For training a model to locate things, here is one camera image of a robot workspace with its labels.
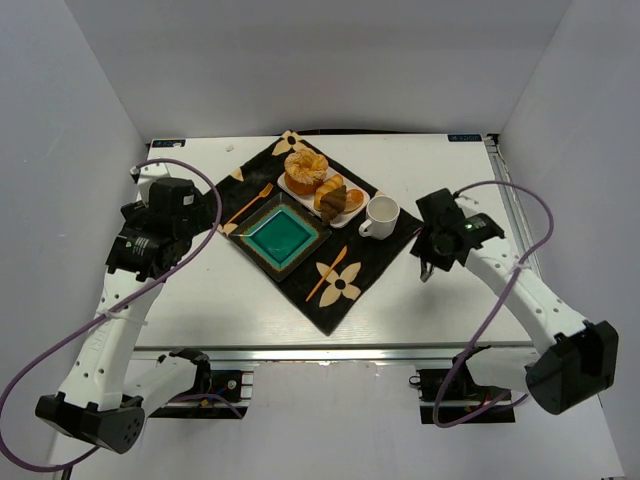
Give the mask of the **metal tongs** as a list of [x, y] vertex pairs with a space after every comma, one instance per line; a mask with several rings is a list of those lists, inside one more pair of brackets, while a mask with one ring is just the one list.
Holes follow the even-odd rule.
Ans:
[[428, 256], [420, 258], [420, 280], [426, 283], [434, 274], [435, 266]]

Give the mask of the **brown chocolate croissant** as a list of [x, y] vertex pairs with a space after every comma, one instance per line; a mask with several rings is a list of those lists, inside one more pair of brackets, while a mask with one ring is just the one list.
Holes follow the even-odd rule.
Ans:
[[321, 219], [325, 225], [329, 225], [346, 208], [347, 190], [345, 186], [336, 188], [320, 199]]

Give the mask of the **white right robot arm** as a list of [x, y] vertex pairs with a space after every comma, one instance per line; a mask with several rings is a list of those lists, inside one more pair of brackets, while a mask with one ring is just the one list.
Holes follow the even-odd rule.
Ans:
[[421, 277], [460, 264], [498, 298], [524, 328], [533, 348], [480, 347], [474, 335], [453, 364], [436, 399], [462, 375], [478, 386], [522, 392], [546, 412], [559, 415], [609, 389], [616, 372], [619, 335], [607, 321], [593, 323], [568, 306], [531, 271], [528, 258], [511, 248], [504, 230], [475, 201], [441, 189], [417, 200], [424, 221], [412, 254]]

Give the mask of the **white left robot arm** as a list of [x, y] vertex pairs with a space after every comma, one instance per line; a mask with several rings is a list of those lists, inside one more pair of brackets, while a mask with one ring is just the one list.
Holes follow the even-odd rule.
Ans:
[[209, 358], [182, 348], [161, 355], [135, 380], [126, 371], [147, 314], [167, 276], [191, 250], [193, 239], [215, 230], [216, 193], [201, 193], [190, 180], [164, 177], [146, 196], [122, 207], [122, 229], [106, 261], [98, 314], [74, 366], [57, 393], [42, 396], [38, 418], [59, 432], [123, 454], [139, 438], [144, 421], [176, 397], [211, 387]]

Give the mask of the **large sugared round bread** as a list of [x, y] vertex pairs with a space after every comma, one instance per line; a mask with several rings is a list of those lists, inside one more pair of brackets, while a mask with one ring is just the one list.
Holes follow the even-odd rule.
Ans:
[[324, 183], [329, 164], [324, 155], [301, 150], [286, 157], [284, 168], [287, 187], [295, 194], [309, 195]]

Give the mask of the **white ceramic mug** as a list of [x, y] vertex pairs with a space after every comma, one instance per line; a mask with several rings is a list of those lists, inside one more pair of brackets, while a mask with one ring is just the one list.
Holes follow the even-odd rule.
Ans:
[[366, 207], [366, 219], [359, 226], [358, 233], [364, 238], [385, 240], [394, 231], [400, 215], [400, 207], [388, 196], [372, 198]]

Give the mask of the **small glazed bun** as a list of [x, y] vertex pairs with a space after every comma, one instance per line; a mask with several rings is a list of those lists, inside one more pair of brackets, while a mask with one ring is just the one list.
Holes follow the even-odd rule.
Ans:
[[363, 203], [365, 197], [364, 192], [359, 189], [350, 189], [346, 192], [345, 213], [357, 210]]

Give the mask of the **orange plastic knife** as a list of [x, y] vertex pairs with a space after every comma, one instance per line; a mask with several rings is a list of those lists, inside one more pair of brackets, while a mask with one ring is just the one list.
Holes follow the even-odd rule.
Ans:
[[332, 264], [326, 269], [326, 271], [324, 272], [324, 274], [322, 275], [321, 279], [316, 283], [316, 285], [313, 287], [313, 289], [310, 291], [310, 293], [307, 295], [305, 302], [309, 302], [313, 296], [315, 295], [315, 293], [319, 290], [319, 288], [321, 287], [321, 285], [327, 280], [328, 276], [330, 273], [333, 272], [333, 270], [335, 269], [335, 267], [344, 259], [344, 257], [346, 256], [348, 252], [348, 246], [345, 245], [341, 251], [339, 252], [339, 254], [336, 256], [336, 258], [334, 259], [334, 261], [332, 262]]

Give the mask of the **golden croissant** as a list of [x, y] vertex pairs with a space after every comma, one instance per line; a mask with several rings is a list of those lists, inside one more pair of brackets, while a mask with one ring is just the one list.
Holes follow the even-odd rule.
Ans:
[[336, 174], [328, 178], [316, 191], [314, 197], [314, 209], [321, 209], [321, 199], [324, 195], [336, 190], [344, 185], [344, 179], [341, 175]]

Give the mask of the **orange plastic fork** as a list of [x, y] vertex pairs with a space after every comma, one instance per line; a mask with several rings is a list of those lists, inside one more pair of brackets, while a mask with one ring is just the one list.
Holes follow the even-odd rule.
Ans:
[[274, 185], [272, 183], [268, 183], [252, 200], [250, 200], [246, 205], [244, 205], [240, 210], [238, 210], [227, 222], [226, 224], [233, 223], [239, 216], [245, 213], [250, 207], [252, 207], [256, 202], [261, 199], [267, 198], [271, 191], [273, 190]]

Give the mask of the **teal square plate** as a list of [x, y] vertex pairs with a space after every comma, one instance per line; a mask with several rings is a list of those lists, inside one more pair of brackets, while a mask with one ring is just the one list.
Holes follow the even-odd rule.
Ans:
[[278, 193], [238, 225], [229, 239], [273, 281], [291, 274], [331, 230], [286, 193]]

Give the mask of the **white rectangular tray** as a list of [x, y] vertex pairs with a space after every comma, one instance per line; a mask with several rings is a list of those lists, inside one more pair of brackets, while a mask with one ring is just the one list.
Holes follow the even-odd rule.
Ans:
[[[358, 190], [358, 191], [360, 191], [362, 193], [362, 196], [363, 196], [362, 202], [356, 208], [354, 208], [352, 210], [345, 209], [343, 212], [341, 212], [339, 215], [337, 215], [331, 221], [330, 226], [332, 228], [339, 229], [339, 228], [345, 227], [362, 210], [366, 209], [366, 206], [367, 206], [367, 204], [368, 204], [368, 202], [370, 200], [370, 195], [365, 191], [365, 189], [363, 187], [361, 187], [359, 184], [357, 184], [354, 181], [352, 181], [349, 176], [347, 176], [345, 174], [342, 174], [342, 173], [339, 173], [338, 171], [336, 171], [335, 169], [333, 169], [331, 167], [328, 168], [327, 175], [326, 175], [325, 179], [328, 180], [329, 178], [331, 178], [334, 175], [339, 175], [339, 176], [342, 177], [343, 184], [346, 187], [347, 191]], [[295, 193], [293, 190], [291, 190], [286, 185], [285, 174], [284, 173], [282, 173], [280, 175], [280, 177], [278, 178], [277, 184], [284, 192], [289, 194], [295, 201], [300, 203], [304, 208], [309, 210], [313, 215], [315, 215], [318, 218], [321, 217], [321, 212], [314, 208], [314, 199], [315, 199], [315, 195], [314, 194], [298, 195], [297, 193]]]

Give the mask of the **aluminium table frame rail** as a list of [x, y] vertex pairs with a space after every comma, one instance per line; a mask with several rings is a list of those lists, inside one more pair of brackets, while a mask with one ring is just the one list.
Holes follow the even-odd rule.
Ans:
[[[498, 181], [511, 183], [512, 178], [501, 153], [499, 135], [495, 133], [486, 134], [483, 137], [483, 142], [485, 144], [495, 178]], [[524, 254], [534, 245], [535, 241], [522, 207], [522, 192], [513, 187], [502, 184], [498, 186], [498, 189], [506, 208], [507, 217], [513, 231], [518, 252], [520, 254]]]

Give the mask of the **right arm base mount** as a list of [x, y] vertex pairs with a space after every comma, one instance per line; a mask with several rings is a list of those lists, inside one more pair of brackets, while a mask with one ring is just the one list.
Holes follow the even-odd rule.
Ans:
[[[436, 396], [447, 373], [447, 369], [420, 369], [408, 379], [409, 386], [418, 393], [420, 420], [423, 425], [433, 424], [433, 407]], [[443, 396], [439, 408], [439, 419], [445, 423], [453, 422], [489, 404], [501, 394], [501, 389], [478, 386], [473, 381], [457, 375]], [[512, 395], [508, 393], [491, 410], [471, 419], [468, 424], [515, 423], [514, 409], [509, 407], [511, 402]]]

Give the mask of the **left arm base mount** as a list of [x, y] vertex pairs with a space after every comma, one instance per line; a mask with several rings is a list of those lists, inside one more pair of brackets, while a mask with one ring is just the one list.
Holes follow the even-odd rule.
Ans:
[[252, 374], [214, 367], [199, 350], [162, 354], [152, 373], [151, 418], [241, 420], [247, 413]]

